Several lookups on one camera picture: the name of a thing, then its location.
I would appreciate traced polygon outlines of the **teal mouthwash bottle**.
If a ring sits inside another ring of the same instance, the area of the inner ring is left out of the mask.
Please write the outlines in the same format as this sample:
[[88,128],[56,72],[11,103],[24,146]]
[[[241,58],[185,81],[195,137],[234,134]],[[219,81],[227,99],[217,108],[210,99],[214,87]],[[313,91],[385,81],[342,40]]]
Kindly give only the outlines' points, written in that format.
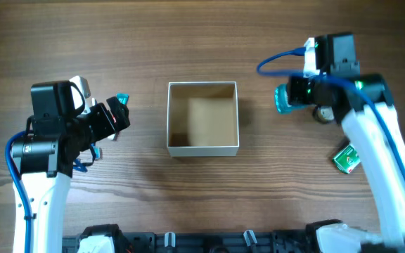
[[277,111],[282,114],[290,114],[294,110],[305,109],[305,105],[290,105],[288,102],[287,85],[279,85],[274,92],[275,106]]

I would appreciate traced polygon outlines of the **white lotion tube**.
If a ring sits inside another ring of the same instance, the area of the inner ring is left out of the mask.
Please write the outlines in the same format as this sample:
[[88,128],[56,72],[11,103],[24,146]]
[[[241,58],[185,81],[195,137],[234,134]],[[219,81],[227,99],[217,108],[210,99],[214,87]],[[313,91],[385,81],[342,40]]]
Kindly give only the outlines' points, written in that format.
[[320,105],[314,108],[312,117],[320,124],[329,124],[335,120],[332,108]]

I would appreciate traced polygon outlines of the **green soap box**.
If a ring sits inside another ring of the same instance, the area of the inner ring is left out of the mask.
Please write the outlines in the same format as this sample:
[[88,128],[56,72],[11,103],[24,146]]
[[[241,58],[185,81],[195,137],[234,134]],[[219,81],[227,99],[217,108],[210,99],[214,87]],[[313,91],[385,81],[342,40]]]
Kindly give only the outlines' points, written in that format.
[[360,164],[360,161],[358,153],[351,143],[332,158],[333,164],[344,174],[350,174]]

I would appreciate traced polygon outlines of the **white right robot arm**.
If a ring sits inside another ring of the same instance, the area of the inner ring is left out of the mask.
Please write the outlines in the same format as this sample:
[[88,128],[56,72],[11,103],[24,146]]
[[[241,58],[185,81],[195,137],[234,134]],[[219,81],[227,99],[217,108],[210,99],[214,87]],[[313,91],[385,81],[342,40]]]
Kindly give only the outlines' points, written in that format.
[[321,252],[405,252],[405,144],[392,94],[380,74],[352,77],[293,74],[285,88],[290,108],[328,107],[353,145],[378,211],[380,234],[341,223],[315,230]]

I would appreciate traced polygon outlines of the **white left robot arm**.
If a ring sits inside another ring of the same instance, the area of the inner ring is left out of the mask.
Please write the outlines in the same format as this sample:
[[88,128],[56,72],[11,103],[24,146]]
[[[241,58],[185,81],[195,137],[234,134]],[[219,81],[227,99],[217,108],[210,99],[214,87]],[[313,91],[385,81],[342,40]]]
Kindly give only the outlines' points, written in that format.
[[30,92],[33,114],[5,147],[17,205],[13,251],[60,252],[73,171],[92,165],[78,157],[129,127],[129,110],[115,96],[89,107],[70,80],[34,84]]

